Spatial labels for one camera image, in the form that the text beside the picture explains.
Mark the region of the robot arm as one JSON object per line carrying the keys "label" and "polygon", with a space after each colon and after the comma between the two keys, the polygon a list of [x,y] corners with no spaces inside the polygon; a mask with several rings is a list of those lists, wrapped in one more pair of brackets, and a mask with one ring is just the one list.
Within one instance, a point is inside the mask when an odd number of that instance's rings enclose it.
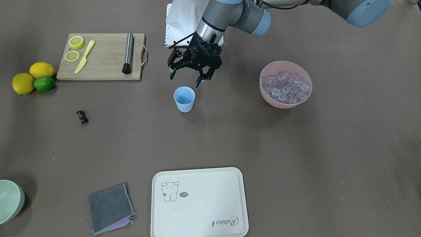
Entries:
{"label": "robot arm", "polygon": [[199,72],[196,84],[210,80],[219,69],[221,47],[218,42],[228,27],[252,36],[264,35],[272,22],[266,8],[290,10],[310,4],[325,6],[354,27],[365,27],[381,17],[390,0],[211,0],[192,33],[186,52],[173,68],[189,67]]}

